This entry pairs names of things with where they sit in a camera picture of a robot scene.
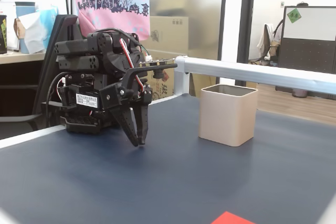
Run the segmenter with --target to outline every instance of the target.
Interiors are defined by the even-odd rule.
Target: white aluminum rail
[[[174,94],[189,93],[189,73],[336,94],[336,75],[178,56]]]

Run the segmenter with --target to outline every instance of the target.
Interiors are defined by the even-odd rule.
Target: pink poster
[[[82,35],[97,29],[119,28],[136,33],[140,40],[150,34],[149,0],[75,0]]]

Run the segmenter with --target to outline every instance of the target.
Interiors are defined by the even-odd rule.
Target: pen holder
[[[240,146],[254,136],[258,90],[214,85],[201,90],[198,136]]]

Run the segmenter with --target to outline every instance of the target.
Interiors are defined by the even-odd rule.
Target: red square
[[[219,216],[212,224],[254,224],[239,216],[233,215],[230,212],[225,212]]]

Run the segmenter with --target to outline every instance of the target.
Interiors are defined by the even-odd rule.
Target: robotic arm
[[[134,146],[145,144],[152,88],[144,77],[154,71],[154,77],[161,79],[164,69],[177,64],[174,59],[145,61],[141,47],[136,34],[118,29],[55,44],[59,68],[67,73],[59,81],[63,86],[56,87],[61,104],[50,106],[57,107],[68,131],[99,133],[118,123]]]

